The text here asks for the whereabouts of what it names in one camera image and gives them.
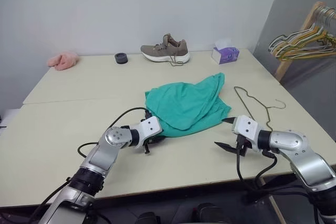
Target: green cloth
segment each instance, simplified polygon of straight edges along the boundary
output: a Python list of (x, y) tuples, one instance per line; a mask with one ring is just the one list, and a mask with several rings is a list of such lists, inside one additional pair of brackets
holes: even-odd
[(146, 106), (160, 119), (167, 137), (185, 136), (222, 122), (231, 107), (218, 94), (224, 74), (209, 76), (197, 84), (177, 82), (145, 93)]

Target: pink fuzzy object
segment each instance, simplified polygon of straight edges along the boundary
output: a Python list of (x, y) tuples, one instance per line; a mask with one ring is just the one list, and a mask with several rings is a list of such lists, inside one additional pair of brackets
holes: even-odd
[(76, 65), (79, 56), (74, 52), (61, 52), (48, 60), (48, 66), (55, 66), (56, 70), (65, 70)]

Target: gray wall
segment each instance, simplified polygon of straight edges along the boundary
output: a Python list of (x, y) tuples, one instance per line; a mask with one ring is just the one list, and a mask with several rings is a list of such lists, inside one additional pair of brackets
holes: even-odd
[[(289, 34), (299, 30), (309, 10), (317, 1), (326, 2), (336, 7), (336, 0), (275, 0), (254, 56), (274, 73), (279, 61), (267, 50), (269, 43), (281, 34)], [(295, 99), (320, 123), (320, 125), (336, 140), (336, 60), (296, 61), (287, 71), (286, 77), (293, 77), (304, 67), (308, 69), (321, 65), (318, 71), (301, 78), (300, 81), (284, 82), (285, 88)]]
[(54, 54), (140, 52), (165, 33), (190, 50), (254, 50), (274, 0), (0, 0), (0, 110), (21, 106)]

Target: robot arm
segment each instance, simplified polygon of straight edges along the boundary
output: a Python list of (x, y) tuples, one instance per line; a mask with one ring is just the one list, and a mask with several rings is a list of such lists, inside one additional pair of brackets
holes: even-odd
[(319, 211), (325, 223), (336, 223), (336, 173), (328, 163), (309, 146), (301, 133), (264, 131), (251, 118), (241, 115), (224, 120), (232, 123), (232, 131), (243, 136), (248, 147), (256, 152), (271, 150), (285, 157), (302, 181), (310, 201)]
[(83, 223), (86, 210), (92, 205), (95, 194), (103, 188), (104, 179), (114, 165), (119, 150), (128, 146), (144, 146), (146, 139), (161, 131), (155, 116), (136, 125), (108, 128), (39, 224)]

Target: floor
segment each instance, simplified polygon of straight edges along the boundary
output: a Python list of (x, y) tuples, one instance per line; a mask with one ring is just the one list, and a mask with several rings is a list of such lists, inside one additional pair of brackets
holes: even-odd
[[(221, 207), (231, 219), (232, 224), (260, 224), (280, 221), (268, 198), (246, 206), (242, 203), (245, 195), (238, 182), (216, 184), (170, 190), (160, 193), (129, 196), (115, 199), (99, 200), (97, 209), (107, 216), (113, 224), (134, 223), (137, 216), (153, 211), (161, 217), (162, 224), (188, 223), (193, 208), (204, 202), (211, 202)], [(301, 196), (275, 196), (276, 202), (287, 224), (314, 224), (312, 206)], [(25, 221), (25, 218), (10, 216), (14, 221)], [(99, 219), (98, 224), (106, 222)]]

